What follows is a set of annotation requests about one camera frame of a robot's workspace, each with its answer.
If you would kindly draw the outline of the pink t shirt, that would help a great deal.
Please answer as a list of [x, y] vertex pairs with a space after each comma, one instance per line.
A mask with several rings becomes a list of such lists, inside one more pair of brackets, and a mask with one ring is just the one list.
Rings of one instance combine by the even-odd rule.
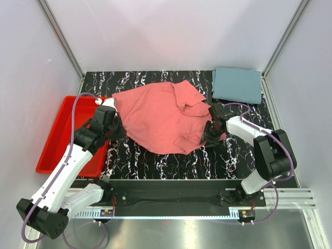
[[127, 136], [148, 151], [187, 155], [205, 144], [209, 105], [189, 81], [152, 83], [112, 96]]

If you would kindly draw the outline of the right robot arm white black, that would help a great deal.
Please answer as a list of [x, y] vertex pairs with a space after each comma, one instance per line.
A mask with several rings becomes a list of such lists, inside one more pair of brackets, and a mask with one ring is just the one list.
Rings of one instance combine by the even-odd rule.
[[259, 192], [276, 181], [286, 181], [297, 167], [296, 158], [286, 132], [259, 127], [244, 118], [244, 113], [232, 113], [222, 104], [209, 107], [212, 120], [207, 121], [201, 142], [216, 146], [223, 134], [235, 135], [254, 149], [255, 170], [231, 191], [220, 196], [228, 204], [248, 205]]

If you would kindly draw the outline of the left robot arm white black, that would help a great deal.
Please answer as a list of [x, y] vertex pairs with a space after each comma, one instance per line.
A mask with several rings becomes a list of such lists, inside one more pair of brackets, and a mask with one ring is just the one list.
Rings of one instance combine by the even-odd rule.
[[19, 200], [16, 209], [23, 219], [21, 236], [26, 243], [27, 226], [40, 232], [42, 237], [58, 238], [68, 222], [88, 206], [98, 203], [107, 205], [112, 200], [112, 187], [102, 180], [94, 180], [79, 192], [66, 197], [67, 191], [81, 169], [92, 159], [106, 142], [126, 135], [115, 98], [95, 98], [98, 107], [94, 116], [79, 129], [71, 129], [70, 143], [58, 165], [30, 199]]

